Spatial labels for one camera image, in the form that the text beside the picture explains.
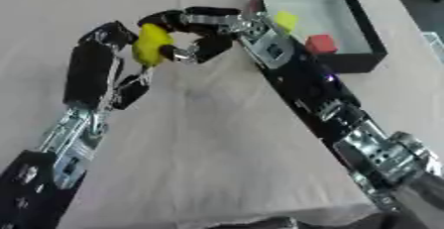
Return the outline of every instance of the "table surface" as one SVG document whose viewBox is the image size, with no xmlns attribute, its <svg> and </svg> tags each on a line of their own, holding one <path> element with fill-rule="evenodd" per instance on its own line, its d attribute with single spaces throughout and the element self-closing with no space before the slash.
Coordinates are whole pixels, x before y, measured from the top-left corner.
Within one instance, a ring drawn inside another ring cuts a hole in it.
<svg viewBox="0 0 444 229">
<path fill-rule="evenodd" d="M 137 31 L 136 21 L 155 12 L 247 1 L 0 0 L 0 169 L 63 112 L 81 35 L 112 20 Z M 388 133 L 413 133 L 444 158 L 442 64 L 399 0 L 360 2 L 389 55 L 371 73 L 341 77 Z M 240 47 L 205 65 L 163 63 L 151 92 L 110 125 L 60 228 L 167 228 L 282 212 L 334 225 L 375 212 Z"/>
</svg>

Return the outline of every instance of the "screw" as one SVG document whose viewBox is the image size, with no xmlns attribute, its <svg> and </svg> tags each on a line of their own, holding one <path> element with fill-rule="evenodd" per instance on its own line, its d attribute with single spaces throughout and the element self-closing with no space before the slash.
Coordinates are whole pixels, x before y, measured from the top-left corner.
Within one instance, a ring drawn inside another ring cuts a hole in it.
<svg viewBox="0 0 444 229">
<path fill-rule="evenodd" d="M 19 207 L 19 209 L 24 209 L 28 207 L 28 201 L 25 199 L 25 197 L 17 198 L 16 202 L 17 202 L 17 207 Z"/>
<path fill-rule="evenodd" d="M 36 188 L 36 192 L 37 192 L 37 193 L 40 193 L 40 192 L 42 192 L 43 189 L 44 189 L 44 185 L 43 185 L 43 184 L 40 184 L 40 185 L 37 186 L 37 188 Z"/>
</svg>

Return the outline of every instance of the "table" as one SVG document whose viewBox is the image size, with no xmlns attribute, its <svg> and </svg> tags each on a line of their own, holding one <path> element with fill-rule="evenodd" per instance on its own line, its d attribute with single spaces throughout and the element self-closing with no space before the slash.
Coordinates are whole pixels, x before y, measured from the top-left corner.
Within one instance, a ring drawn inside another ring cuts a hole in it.
<svg viewBox="0 0 444 229">
<path fill-rule="evenodd" d="M 147 14 L 247 1 L 0 0 L 0 169 L 63 112 L 70 50 L 85 32 L 112 20 L 137 31 Z M 360 1 L 389 56 L 344 81 L 389 133 L 414 133 L 444 158 L 443 66 L 398 0 Z M 341 225 L 376 212 L 238 46 L 205 65 L 162 64 L 150 94 L 110 125 L 60 228 L 191 228 L 276 214 Z"/>
</svg>

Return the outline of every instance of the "yellow cube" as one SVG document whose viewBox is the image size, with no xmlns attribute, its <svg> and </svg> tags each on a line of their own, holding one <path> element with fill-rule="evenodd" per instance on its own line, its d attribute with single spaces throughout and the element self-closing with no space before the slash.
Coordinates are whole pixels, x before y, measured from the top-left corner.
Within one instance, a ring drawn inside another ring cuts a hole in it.
<svg viewBox="0 0 444 229">
<path fill-rule="evenodd" d="M 284 28 L 287 33 L 291 33 L 296 27 L 297 16 L 287 11 L 279 11 L 275 14 L 274 20 L 280 27 Z"/>
</svg>

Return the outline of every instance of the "black tray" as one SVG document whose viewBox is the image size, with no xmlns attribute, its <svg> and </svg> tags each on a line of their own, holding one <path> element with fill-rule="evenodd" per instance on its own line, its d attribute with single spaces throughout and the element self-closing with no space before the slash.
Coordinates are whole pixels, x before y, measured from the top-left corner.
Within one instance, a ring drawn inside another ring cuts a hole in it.
<svg viewBox="0 0 444 229">
<path fill-rule="evenodd" d="M 339 51 L 318 58 L 335 72 L 369 72 L 388 54 L 358 0 L 252 0 L 250 4 L 255 11 L 270 14 L 275 6 L 283 11 L 292 9 L 297 13 L 289 12 L 298 17 L 305 16 L 295 29 L 296 38 L 303 44 L 308 35 L 331 35 Z M 309 32 L 306 36 L 297 35 L 298 29 Z"/>
</svg>

